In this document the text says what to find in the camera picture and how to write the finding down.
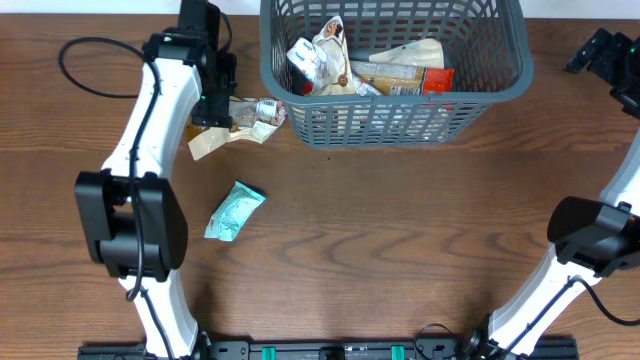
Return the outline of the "kraft paper snack bag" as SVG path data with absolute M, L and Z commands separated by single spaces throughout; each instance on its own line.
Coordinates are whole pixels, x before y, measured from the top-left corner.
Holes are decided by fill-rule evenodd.
M 407 43 L 396 48 L 370 55 L 374 63 L 399 64 L 443 69 L 444 52 L 441 43 L 433 38 Z
M 199 160 L 226 143 L 246 140 L 263 144 L 287 118 L 284 103 L 274 98 L 232 97 L 229 103 L 232 127 L 185 127 L 192 158 Z

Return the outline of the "blue tissue packet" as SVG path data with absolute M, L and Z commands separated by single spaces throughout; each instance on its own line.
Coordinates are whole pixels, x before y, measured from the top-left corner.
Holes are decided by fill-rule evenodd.
M 314 45 L 305 38 L 299 38 L 287 51 L 286 56 L 306 81 L 303 94 L 318 93 L 323 87 L 326 66 Z

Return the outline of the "white rice bag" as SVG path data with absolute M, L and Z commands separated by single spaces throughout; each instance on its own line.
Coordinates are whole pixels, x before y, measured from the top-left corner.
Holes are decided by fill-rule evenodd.
M 344 23 L 339 15 L 328 20 L 311 43 L 323 71 L 318 95 L 381 95 L 379 90 L 352 73 Z

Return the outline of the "grey plastic mesh basket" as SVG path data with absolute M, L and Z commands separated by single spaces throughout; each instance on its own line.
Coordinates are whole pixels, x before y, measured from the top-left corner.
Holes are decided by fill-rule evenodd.
M 396 96 L 300 95 L 302 80 L 286 57 L 342 18 L 352 60 L 433 38 L 453 69 L 451 91 Z M 521 96 L 534 64 L 517 0 L 262 0 L 260 70 L 283 101 L 295 134 L 309 147 L 446 144 L 491 105 Z

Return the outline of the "teal wet wipe packet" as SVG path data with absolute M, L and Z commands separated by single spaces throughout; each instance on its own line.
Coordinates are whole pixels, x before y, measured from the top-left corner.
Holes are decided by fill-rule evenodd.
M 204 237 L 224 242 L 234 241 L 252 213 L 265 200 L 261 193 L 236 181 L 227 197 L 210 217 Z

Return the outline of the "orange and tan cracker packet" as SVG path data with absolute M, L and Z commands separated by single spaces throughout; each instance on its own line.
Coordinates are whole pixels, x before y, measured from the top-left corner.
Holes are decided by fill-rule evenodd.
M 409 96 L 447 93 L 453 88 L 454 69 L 352 61 L 351 70 L 384 95 Z

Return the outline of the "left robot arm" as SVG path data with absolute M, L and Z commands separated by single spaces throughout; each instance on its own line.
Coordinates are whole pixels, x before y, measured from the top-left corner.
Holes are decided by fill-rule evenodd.
M 143 323 L 139 345 L 85 345 L 81 359 L 211 359 L 214 347 L 191 314 L 179 269 L 188 225 L 172 190 L 188 122 L 228 129 L 236 57 L 220 45 L 227 16 L 209 1 L 184 0 L 178 23 L 132 52 L 142 85 L 125 131 L 98 172 L 81 172 L 76 203 L 91 259 L 126 291 Z

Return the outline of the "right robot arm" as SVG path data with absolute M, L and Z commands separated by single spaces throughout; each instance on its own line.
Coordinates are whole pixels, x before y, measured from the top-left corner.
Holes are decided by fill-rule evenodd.
M 582 293 L 611 322 L 594 287 L 617 270 L 639 265 L 639 143 L 632 142 L 620 168 L 596 200 L 568 196 L 547 227 L 543 259 L 505 305 L 487 316 L 455 356 L 458 359 L 576 359 L 577 343 L 544 338 L 545 330 Z

